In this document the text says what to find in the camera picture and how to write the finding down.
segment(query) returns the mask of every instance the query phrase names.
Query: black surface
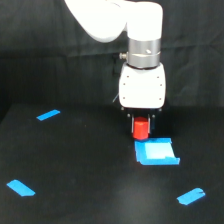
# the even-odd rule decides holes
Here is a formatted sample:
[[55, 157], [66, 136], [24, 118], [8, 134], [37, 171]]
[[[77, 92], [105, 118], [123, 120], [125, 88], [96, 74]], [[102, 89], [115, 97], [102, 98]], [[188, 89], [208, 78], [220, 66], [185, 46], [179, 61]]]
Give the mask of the black surface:
[[[52, 109], [61, 114], [36, 119]], [[0, 125], [0, 223], [223, 223], [224, 110], [171, 109], [159, 121], [179, 166], [137, 163], [117, 109], [13, 105]], [[14, 179], [36, 195], [17, 195]], [[180, 205], [196, 187], [206, 197]]]

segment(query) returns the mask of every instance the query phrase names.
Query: blue tape strip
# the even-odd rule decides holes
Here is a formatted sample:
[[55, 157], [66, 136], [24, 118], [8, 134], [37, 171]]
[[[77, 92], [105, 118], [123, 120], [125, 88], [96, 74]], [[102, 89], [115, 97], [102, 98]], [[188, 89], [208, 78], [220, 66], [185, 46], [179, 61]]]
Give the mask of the blue tape strip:
[[40, 115], [39, 117], [37, 117], [37, 119], [40, 120], [40, 121], [43, 121], [43, 120], [46, 120], [49, 117], [53, 117], [53, 116], [55, 116], [57, 114], [60, 114], [60, 113], [61, 112], [58, 111], [58, 110], [52, 110], [52, 111], [50, 111], [46, 114]]
[[190, 203], [205, 196], [204, 191], [201, 188], [195, 188], [192, 191], [177, 198], [180, 204], [189, 205]]
[[8, 187], [10, 187], [12, 190], [14, 190], [16, 193], [18, 193], [20, 196], [33, 196], [35, 194], [34, 191], [32, 191], [30, 188], [28, 188], [26, 185], [21, 183], [18, 180], [13, 180], [10, 183], [7, 184]]
[[148, 159], [146, 155], [146, 143], [171, 143], [170, 138], [149, 139], [146, 141], [135, 141], [136, 160], [142, 165], [179, 165], [180, 158], [165, 157], [164, 159]]

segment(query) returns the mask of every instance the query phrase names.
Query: blue paper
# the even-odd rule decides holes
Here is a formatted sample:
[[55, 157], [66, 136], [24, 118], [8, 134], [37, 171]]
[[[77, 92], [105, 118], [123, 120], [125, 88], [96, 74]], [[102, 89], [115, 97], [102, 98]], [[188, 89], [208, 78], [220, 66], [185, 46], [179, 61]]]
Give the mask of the blue paper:
[[204, 191], [201, 188], [195, 188], [192, 191], [180, 196], [177, 198], [180, 204], [189, 205], [190, 203], [198, 200], [205, 196]]
[[34, 191], [32, 191], [30, 188], [28, 188], [26, 185], [21, 183], [18, 180], [13, 180], [10, 183], [7, 184], [8, 187], [10, 187], [12, 190], [14, 190], [16, 193], [18, 193], [20, 196], [33, 196], [35, 194]]
[[50, 111], [46, 114], [40, 115], [39, 117], [37, 117], [37, 119], [40, 120], [40, 121], [43, 121], [43, 120], [46, 120], [50, 117], [53, 117], [53, 116], [55, 116], [59, 113], [60, 113], [60, 111], [58, 111], [58, 110], [52, 110], [52, 111]]
[[145, 143], [145, 151], [148, 159], [175, 158], [170, 143]]
[[144, 142], [148, 142], [148, 143], [172, 143], [171, 138], [149, 138]]
[[135, 141], [136, 159], [142, 165], [178, 165], [170, 138]]

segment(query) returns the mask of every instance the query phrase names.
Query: silver metal joint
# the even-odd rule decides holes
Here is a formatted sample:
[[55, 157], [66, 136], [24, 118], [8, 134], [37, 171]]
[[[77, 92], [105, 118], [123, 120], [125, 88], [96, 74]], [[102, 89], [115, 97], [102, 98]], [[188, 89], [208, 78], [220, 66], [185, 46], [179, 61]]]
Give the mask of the silver metal joint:
[[129, 38], [127, 62], [136, 68], [153, 68], [160, 64], [161, 39], [137, 41]]
[[126, 53], [120, 53], [119, 58], [123, 59], [123, 60], [126, 60], [127, 59], [127, 54]]

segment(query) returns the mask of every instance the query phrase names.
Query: red cube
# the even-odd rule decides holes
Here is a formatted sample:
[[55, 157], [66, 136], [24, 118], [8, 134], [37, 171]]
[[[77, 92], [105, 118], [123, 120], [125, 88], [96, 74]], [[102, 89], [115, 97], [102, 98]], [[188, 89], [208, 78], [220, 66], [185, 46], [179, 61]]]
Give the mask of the red cube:
[[134, 118], [133, 138], [144, 140], [149, 137], [149, 121], [144, 117]]

